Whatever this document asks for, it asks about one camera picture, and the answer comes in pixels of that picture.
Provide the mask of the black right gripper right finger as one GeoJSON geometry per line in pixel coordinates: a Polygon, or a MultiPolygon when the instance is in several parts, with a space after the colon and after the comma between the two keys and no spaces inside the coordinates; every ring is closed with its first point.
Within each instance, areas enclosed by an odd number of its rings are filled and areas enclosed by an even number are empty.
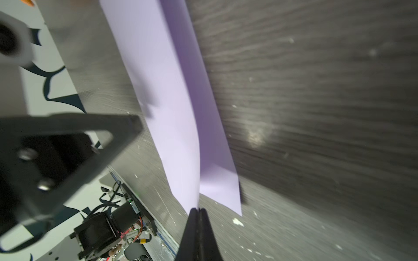
{"type": "Polygon", "coordinates": [[[223,261],[206,209],[198,211],[198,257],[200,261],[223,261]]]}

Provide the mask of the lilac square paper sheet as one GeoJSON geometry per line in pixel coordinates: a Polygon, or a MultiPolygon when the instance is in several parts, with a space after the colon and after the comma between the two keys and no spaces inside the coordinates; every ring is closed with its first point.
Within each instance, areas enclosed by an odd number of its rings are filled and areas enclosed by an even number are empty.
{"type": "Polygon", "coordinates": [[[101,1],[173,196],[242,213],[238,174],[185,1],[101,1]]]}

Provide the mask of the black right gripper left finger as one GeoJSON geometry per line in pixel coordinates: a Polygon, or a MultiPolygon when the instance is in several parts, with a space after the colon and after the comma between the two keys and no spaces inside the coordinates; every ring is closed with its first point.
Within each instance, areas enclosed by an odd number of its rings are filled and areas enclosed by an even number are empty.
{"type": "Polygon", "coordinates": [[[176,255],[176,261],[196,261],[198,259],[198,210],[190,210],[187,224],[176,255]]]}

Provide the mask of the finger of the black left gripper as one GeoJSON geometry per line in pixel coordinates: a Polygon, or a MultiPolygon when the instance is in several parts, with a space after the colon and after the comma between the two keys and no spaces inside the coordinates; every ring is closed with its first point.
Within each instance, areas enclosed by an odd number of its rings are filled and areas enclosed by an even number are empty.
{"type": "Polygon", "coordinates": [[[51,220],[142,130],[137,115],[2,118],[1,233],[51,220]]]}

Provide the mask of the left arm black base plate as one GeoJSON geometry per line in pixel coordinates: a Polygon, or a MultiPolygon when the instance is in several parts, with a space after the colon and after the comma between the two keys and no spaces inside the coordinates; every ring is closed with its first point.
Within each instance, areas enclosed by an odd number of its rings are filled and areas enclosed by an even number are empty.
{"type": "Polygon", "coordinates": [[[79,260],[108,258],[109,251],[123,242],[145,244],[157,236],[154,218],[134,193],[124,183],[119,189],[126,200],[124,204],[101,204],[70,235],[70,239],[76,239],[81,247],[77,254],[79,260]]]}

